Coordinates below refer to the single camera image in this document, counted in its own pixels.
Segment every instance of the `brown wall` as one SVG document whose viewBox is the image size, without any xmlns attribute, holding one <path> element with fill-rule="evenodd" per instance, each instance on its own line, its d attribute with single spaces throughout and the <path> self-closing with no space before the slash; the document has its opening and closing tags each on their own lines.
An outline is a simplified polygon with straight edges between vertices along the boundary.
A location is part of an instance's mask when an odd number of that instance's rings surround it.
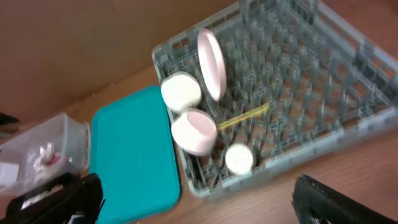
<svg viewBox="0 0 398 224">
<path fill-rule="evenodd" d="M 0 0 L 0 111 L 33 121 L 149 66 L 234 0 Z"/>
</svg>

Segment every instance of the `gray dish rack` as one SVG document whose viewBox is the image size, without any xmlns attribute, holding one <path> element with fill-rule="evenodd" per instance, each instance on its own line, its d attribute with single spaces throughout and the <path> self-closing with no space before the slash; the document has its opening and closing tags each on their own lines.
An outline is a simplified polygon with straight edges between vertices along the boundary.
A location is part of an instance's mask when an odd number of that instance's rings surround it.
<svg viewBox="0 0 398 224">
<path fill-rule="evenodd" d="M 218 38 L 228 74 L 226 96 L 209 96 L 198 60 L 197 34 Z M 191 192 L 216 199 L 305 161 L 347 148 L 398 125 L 397 62 L 318 1 L 240 1 L 157 46 L 160 82 L 177 71 L 192 74 L 203 90 L 198 106 L 222 123 L 264 103 L 268 113 L 219 133 L 211 155 L 179 148 Z M 170 121 L 177 114 L 169 110 Z M 233 175 L 224 164 L 228 146 L 242 142 L 258 162 Z"/>
</svg>

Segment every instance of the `plastic container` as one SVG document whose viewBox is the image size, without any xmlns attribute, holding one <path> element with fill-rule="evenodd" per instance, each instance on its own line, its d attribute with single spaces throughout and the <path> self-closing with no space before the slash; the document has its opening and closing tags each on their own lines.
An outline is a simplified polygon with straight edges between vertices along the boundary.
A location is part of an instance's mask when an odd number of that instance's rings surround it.
<svg viewBox="0 0 398 224">
<path fill-rule="evenodd" d="M 227 71 L 225 97 L 215 103 L 201 74 L 197 38 L 210 29 Z M 347 148 L 398 125 L 398 63 L 322 2 L 254 0 L 236 4 L 156 47 L 159 80 L 192 74 L 203 90 L 198 109 L 217 125 L 264 103 L 268 112 L 218 133 L 212 153 L 180 149 L 191 192 L 217 199 L 303 162 Z M 171 122 L 177 114 L 169 111 Z M 258 163 L 235 175 L 228 146 L 253 149 Z"/>
<path fill-rule="evenodd" d="M 89 139 L 87 123 L 77 123 L 62 113 L 5 142 L 0 146 L 0 195 L 19 196 L 58 175 L 87 169 Z M 48 142 L 53 143 L 61 157 L 47 169 L 36 172 L 33 165 L 40 156 L 40 147 L 46 147 Z"/>
</svg>

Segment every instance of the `turquoise tray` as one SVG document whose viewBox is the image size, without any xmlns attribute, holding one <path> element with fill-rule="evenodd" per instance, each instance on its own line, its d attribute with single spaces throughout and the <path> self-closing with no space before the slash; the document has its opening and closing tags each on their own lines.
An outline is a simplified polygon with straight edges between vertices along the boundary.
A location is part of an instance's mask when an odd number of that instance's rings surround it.
<svg viewBox="0 0 398 224">
<path fill-rule="evenodd" d="M 171 209 L 180 183 L 159 86 L 101 108 L 93 118 L 90 172 L 106 200 L 98 223 L 124 223 Z"/>
</svg>

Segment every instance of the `white label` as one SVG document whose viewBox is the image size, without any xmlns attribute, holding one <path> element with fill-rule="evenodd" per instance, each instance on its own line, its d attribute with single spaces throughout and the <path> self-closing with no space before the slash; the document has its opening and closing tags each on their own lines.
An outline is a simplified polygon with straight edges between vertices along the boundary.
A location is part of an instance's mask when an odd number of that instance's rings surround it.
<svg viewBox="0 0 398 224">
<path fill-rule="evenodd" d="M 0 185 L 14 183 L 18 177 L 19 165 L 10 162 L 0 162 Z"/>
</svg>

